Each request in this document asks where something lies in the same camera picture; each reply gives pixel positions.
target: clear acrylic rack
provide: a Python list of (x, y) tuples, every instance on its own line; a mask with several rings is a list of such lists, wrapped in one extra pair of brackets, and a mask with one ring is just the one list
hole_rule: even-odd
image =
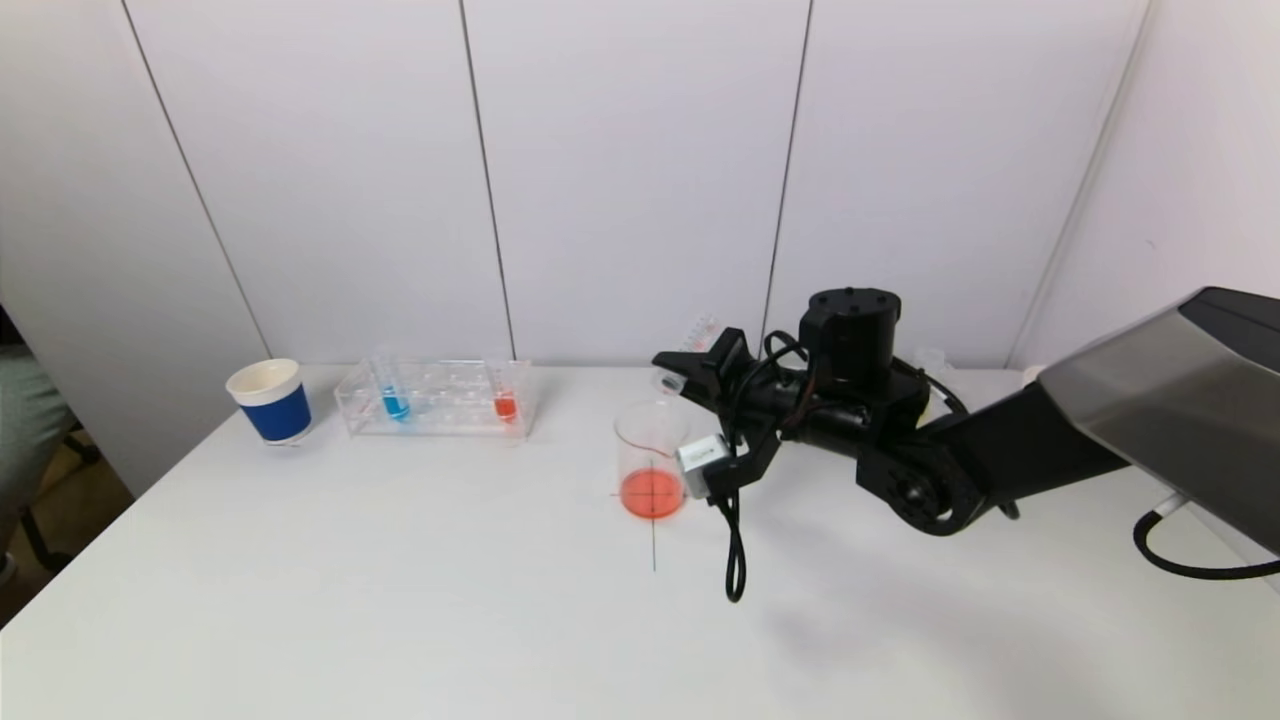
[(362, 360), (334, 395), (352, 436), (527, 437), (527, 360)]

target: transparent test tube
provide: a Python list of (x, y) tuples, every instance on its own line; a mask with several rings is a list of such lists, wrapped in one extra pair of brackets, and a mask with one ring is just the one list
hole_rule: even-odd
[[(680, 352), (707, 352), (712, 343), (719, 337), (724, 325), (710, 313), (703, 313), (690, 328), (685, 341), (680, 343)], [(667, 370), (658, 370), (653, 375), (654, 384), (666, 395), (680, 395), (685, 389), (685, 378)]]
[(486, 360), (484, 370), (489, 375), (489, 388), (493, 391), (493, 411), (503, 423), (516, 424), (520, 420), (520, 405), (516, 402), (511, 364), (500, 360)]
[(376, 352), (370, 359), (370, 365), (374, 370), (374, 383), (378, 384), (378, 391), (383, 396), (383, 407), (387, 410), (387, 415), (397, 423), (407, 423), (412, 413), (408, 392), (401, 380), (396, 359), (385, 351)]

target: white table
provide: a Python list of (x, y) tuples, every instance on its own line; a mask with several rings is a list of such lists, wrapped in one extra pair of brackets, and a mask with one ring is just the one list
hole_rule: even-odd
[[(934, 538), (788, 445), (744, 492), (733, 606), (718, 512), (650, 528), (609, 496), (648, 369), (541, 370), (520, 446), (349, 439), (342, 370), (307, 369), (301, 447), (230, 418), (0, 633), (4, 720), (1280, 712), (1280, 597), (1148, 566), (1129, 533), (1164, 491), (1135, 470)], [(1153, 543), (1238, 562), (1188, 512)]]

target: beaker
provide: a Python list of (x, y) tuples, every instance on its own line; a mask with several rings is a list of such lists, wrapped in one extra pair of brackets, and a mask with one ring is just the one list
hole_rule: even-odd
[(618, 497), (640, 518), (666, 518), (685, 502), (676, 450), (689, 421), (669, 400), (632, 405), (613, 421), (618, 438)]

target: blue paper cup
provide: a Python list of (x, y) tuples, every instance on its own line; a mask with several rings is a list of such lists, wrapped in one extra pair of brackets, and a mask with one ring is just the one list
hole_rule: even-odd
[(227, 380), (227, 392), (268, 445), (284, 445), (311, 429), (311, 406), (294, 360), (262, 360)]

